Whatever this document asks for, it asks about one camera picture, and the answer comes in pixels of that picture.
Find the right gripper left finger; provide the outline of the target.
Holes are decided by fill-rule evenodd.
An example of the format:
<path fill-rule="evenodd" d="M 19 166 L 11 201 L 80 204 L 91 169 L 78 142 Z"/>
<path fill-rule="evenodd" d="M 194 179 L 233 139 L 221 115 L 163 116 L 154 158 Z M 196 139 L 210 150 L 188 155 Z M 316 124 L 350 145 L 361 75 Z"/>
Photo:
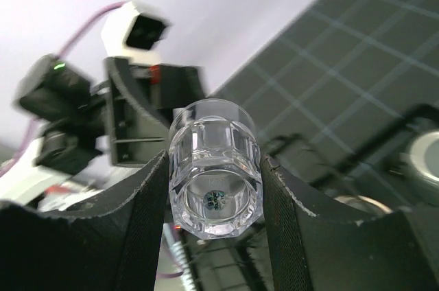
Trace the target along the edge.
<path fill-rule="evenodd" d="M 152 290 L 156 280 L 169 157 L 71 211 L 1 202 L 2 290 Z"/>

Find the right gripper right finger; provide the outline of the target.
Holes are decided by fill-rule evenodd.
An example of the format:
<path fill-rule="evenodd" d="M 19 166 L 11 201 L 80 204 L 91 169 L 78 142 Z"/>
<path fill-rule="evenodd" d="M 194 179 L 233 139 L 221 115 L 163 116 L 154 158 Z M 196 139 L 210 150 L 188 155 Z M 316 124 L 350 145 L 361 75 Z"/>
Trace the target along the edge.
<path fill-rule="evenodd" d="M 438 210 L 384 216 L 344 205 L 261 159 L 276 290 L 437 290 Z"/>

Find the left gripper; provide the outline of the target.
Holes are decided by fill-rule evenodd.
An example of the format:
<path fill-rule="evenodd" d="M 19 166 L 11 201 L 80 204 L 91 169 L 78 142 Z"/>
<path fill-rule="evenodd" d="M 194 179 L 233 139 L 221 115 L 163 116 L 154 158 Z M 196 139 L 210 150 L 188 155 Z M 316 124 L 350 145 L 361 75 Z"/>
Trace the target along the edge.
<path fill-rule="evenodd" d="M 206 97 L 195 66 L 133 65 L 108 57 L 106 132 L 111 163 L 142 167 L 169 147 L 174 110 Z"/>

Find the grey green mug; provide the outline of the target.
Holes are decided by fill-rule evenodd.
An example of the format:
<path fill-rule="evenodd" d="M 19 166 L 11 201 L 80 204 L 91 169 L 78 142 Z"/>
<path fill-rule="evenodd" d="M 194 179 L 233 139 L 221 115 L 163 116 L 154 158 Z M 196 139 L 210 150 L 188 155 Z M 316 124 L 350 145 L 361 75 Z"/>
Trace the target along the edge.
<path fill-rule="evenodd" d="M 401 154 L 401 159 L 426 183 L 438 186 L 438 131 L 417 136 Z"/>

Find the small clear plastic cup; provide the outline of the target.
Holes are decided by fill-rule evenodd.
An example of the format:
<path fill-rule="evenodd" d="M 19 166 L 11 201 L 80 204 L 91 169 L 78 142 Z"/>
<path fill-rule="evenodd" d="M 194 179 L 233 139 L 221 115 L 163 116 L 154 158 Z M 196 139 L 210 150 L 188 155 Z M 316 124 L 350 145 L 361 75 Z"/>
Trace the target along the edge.
<path fill-rule="evenodd" d="M 237 237 L 263 214 L 261 151 L 237 104 L 188 105 L 169 132 L 169 201 L 175 224 L 202 240 Z"/>

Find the black red skull mug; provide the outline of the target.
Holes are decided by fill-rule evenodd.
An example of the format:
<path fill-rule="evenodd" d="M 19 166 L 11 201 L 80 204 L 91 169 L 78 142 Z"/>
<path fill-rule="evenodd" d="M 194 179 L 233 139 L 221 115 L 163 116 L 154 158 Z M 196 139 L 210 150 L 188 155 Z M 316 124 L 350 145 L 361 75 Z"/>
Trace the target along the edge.
<path fill-rule="evenodd" d="M 335 200 L 345 205 L 348 205 L 354 209 L 358 209 L 360 211 L 369 214 L 375 214 L 378 216 L 390 214 L 393 212 L 391 208 L 387 207 L 383 203 L 366 196 L 343 195 L 343 196 L 335 197 Z"/>

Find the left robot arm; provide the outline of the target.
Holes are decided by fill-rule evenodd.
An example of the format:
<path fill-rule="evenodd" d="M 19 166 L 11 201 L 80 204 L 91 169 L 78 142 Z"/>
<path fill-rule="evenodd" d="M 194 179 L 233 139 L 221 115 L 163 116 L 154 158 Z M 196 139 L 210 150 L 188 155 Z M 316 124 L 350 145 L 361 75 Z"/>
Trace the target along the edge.
<path fill-rule="evenodd" d="M 102 155 L 110 162 L 145 165 L 168 146 L 173 111 L 204 98 L 197 67 L 153 62 L 132 64 L 108 57 L 98 86 L 62 60 L 43 56 L 22 81 L 16 103 L 36 116 L 16 158 L 1 171 L 1 198 L 25 205 L 53 185 L 85 170 Z"/>

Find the black grid mat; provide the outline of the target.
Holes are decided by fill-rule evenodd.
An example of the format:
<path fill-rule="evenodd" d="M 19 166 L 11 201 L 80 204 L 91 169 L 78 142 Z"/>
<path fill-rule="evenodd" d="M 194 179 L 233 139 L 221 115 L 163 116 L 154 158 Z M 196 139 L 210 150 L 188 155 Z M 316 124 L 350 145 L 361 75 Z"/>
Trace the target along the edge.
<path fill-rule="evenodd" d="M 438 0 L 317 0 L 216 96 L 242 105 L 264 144 L 299 133 L 337 165 L 438 104 Z"/>

